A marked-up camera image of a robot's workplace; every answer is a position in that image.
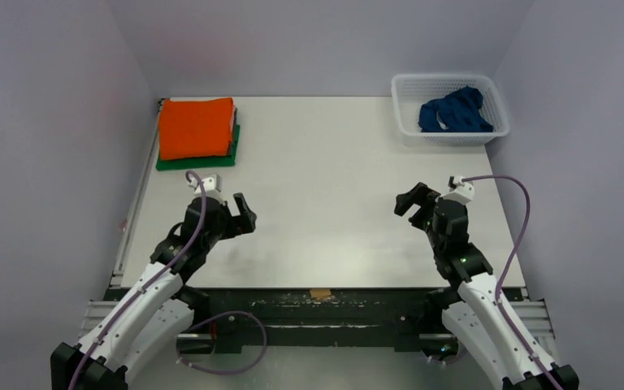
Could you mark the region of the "blue t shirt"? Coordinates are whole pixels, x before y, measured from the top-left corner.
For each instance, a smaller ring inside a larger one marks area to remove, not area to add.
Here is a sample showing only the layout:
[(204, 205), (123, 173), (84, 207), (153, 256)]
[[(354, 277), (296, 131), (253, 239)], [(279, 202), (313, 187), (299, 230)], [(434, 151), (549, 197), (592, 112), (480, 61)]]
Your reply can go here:
[(483, 95), (465, 86), (448, 95), (421, 105), (418, 126), (421, 132), (488, 133), (494, 127), (480, 114)]

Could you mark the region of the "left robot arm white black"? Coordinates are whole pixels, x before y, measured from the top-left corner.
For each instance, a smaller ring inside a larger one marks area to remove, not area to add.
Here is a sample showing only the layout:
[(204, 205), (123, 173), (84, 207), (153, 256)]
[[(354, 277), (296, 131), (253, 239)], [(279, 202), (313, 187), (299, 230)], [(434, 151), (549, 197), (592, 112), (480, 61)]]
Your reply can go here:
[(216, 189), (197, 190), (182, 221), (155, 247), (138, 281), (111, 312), (75, 344), (50, 356), (53, 389), (127, 389), (160, 347), (183, 332), (211, 331), (238, 310), (212, 313), (210, 298), (187, 285), (220, 241), (250, 234), (257, 215), (242, 193), (232, 214)]

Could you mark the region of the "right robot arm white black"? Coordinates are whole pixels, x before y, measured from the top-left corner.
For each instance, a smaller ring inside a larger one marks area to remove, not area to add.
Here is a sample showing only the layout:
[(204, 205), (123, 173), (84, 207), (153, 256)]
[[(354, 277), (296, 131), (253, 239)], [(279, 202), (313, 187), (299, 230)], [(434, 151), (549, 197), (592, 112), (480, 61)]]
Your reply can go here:
[(502, 282), (470, 241), (467, 203), (474, 186), (452, 179), (442, 195), (424, 183), (396, 196), (395, 215), (412, 206), (410, 224), (425, 232), (437, 271), (448, 282), (445, 296), (426, 305), (423, 318), (436, 331), (445, 328), (475, 359), (495, 389), (577, 389), (570, 365), (547, 353), (502, 292)]

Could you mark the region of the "folded green t shirt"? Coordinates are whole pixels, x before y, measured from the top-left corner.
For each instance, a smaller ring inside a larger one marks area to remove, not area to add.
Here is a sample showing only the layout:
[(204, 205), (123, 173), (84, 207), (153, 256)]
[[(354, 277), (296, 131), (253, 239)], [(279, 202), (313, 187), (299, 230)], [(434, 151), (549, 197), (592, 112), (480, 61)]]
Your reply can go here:
[(162, 160), (160, 157), (157, 157), (155, 168), (157, 171), (179, 171), (212, 167), (233, 167), (235, 165), (236, 158), (231, 159), (227, 152), (224, 156), (183, 158), (176, 160)]

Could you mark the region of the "folded dark t shirt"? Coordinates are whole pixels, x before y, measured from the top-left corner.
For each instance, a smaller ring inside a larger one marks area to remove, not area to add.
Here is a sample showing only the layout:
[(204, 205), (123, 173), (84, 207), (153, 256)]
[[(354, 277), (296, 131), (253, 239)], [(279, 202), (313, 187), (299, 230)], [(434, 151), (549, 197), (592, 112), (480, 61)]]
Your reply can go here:
[(228, 156), (231, 159), (236, 158), (237, 146), (240, 137), (240, 125), (238, 124), (238, 109), (235, 106), (232, 114), (232, 131), (231, 131), (231, 142), (229, 144)]

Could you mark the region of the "folded orange t shirt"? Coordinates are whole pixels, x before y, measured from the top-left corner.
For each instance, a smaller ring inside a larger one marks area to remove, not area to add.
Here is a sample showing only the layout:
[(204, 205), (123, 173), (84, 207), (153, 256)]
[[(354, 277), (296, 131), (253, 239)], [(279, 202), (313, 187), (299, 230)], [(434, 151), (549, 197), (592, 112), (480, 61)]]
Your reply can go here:
[(171, 161), (226, 155), (233, 142), (235, 113), (230, 97), (166, 100), (158, 119), (159, 157)]

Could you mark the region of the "white plastic basket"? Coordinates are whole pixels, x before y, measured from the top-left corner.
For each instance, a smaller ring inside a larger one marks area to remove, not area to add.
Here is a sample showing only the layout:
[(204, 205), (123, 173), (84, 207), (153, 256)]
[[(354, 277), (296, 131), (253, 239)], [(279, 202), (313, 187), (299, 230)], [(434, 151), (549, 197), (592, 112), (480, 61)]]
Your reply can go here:
[(487, 76), (399, 74), (391, 95), (397, 131), (408, 146), (479, 146), (510, 132), (501, 94)]

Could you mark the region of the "brown tape piece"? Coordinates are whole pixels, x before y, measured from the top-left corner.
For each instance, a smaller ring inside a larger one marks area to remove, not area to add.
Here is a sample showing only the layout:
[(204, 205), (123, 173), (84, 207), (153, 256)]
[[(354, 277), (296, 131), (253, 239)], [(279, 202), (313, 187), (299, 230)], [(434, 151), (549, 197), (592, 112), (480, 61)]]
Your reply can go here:
[(314, 301), (325, 301), (332, 299), (332, 297), (332, 291), (327, 288), (312, 288), (310, 290), (310, 299)]

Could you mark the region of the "black mounting base rail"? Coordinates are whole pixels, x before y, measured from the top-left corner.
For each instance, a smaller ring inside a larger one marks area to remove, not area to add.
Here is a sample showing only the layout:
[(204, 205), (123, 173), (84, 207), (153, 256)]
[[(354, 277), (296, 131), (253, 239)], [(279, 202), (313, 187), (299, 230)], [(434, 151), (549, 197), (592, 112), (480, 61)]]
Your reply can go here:
[(175, 336), (188, 356), (240, 353), (259, 346), (262, 335), (244, 312), (259, 319), (268, 346), (390, 348), (448, 357), (456, 338), (441, 323), (436, 302), (448, 288), (332, 288), (325, 301), (308, 288), (204, 288), (212, 313), (238, 310), (213, 329)]

